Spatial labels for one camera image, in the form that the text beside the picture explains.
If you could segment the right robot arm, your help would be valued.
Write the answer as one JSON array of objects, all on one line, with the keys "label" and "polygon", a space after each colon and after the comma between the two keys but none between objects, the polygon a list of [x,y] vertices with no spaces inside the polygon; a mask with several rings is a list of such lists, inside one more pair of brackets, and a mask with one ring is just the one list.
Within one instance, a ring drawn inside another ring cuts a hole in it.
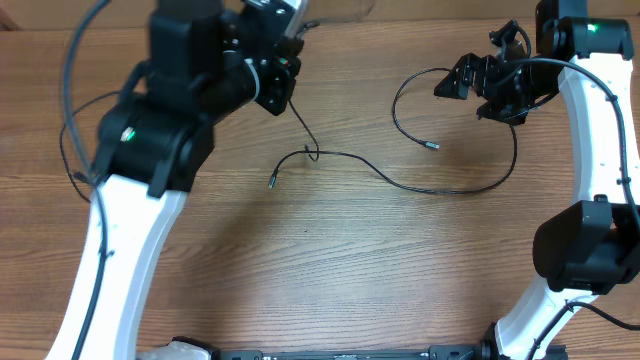
[{"label": "right robot arm", "polygon": [[563,359],[554,337],[580,310],[639,272],[639,153],[631,109],[629,24],[592,18],[583,1],[544,0],[524,47],[509,22],[491,34],[495,56],[462,56],[438,97],[483,99],[479,118],[522,124],[561,96],[574,161],[570,206],[536,231],[535,275],[512,310],[476,345],[432,346],[433,359]]}]

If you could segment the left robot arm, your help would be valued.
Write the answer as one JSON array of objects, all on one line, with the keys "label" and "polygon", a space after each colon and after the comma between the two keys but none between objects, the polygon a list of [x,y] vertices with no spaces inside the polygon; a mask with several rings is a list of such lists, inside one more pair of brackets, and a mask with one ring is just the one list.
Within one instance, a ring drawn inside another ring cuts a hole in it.
[{"label": "left robot arm", "polygon": [[134,359],[164,242],[214,148],[248,103],[286,109],[300,70],[305,0],[161,1],[139,62],[88,156],[64,83],[66,128],[92,187],[86,242],[52,359]]}]

